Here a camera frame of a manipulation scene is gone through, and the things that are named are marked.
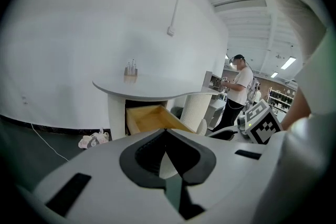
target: white round table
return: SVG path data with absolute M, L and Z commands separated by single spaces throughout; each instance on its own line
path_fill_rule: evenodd
M 108 111 L 112 139 L 125 137 L 125 101 L 167 101 L 187 95 L 181 121 L 197 130 L 212 95 L 219 92 L 176 79 L 155 76 L 102 76 L 93 85 L 108 94 Z

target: white cable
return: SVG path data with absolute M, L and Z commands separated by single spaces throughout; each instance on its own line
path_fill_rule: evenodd
M 67 158 L 65 158 L 65 157 L 63 157 L 62 155 L 60 155 L 60 154 L 58 154 L 57 153 L 57 151 L 56 150 L 54 150 L 48 143 L 47 143 L 47 141 L 45 141 L 43 138 L 42 138 L 42 136 L 40 136 L 39 134 L 38 134 L 38 132 L 36 132 L 35 131 L 35 129 L 34 129 L 34 127 L 33 127 L 33 124 L 31 123 L 31 128 L 33 128 L 33 130 L 34 130 L 34 132 L 35 133 L 37 133 L 37 135 L 53 150 L 53 151 L 55 151 L 55 153 L 58 155 L 58 156 L 60 156 L 60 157 L 62 157 L 63 159 L 65 159 L 67 162 L 69 161 Z

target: white sleeve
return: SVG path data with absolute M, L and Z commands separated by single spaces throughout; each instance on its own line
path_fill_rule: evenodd
M 245 68 L 241 71 L 240 77 L 236 84 L 242 85 L 245 88 L 251 83 L 253 76 L 251 75 L 251 70 L 249 68 Z

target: gray floor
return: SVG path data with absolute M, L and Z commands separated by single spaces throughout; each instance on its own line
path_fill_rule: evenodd
M 37 131 L 50 146 L 67 159 L 83 150 L 78 147 L 81 135 L 64 135 Z M 14 180 L 29 191 L 50 172 L 66 162 L 29 128 L 0 120 L 0 150 L 12 169 Z M 166 196 L 178 210 L 182 179 L 179 174 L 166 180 Z

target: ceiling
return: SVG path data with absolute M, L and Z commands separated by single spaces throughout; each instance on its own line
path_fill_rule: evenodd
M 242 54 L 253 71 L 263 77 L 278 72 L 275 80 L 287 82 L 294 78 L 302 67 L 298 41 L 274 0 L 209 2 L 228 28 L 229 58 Z M 290 56 L 297 60 L 286 70 L 282 70 L 281 66 Z

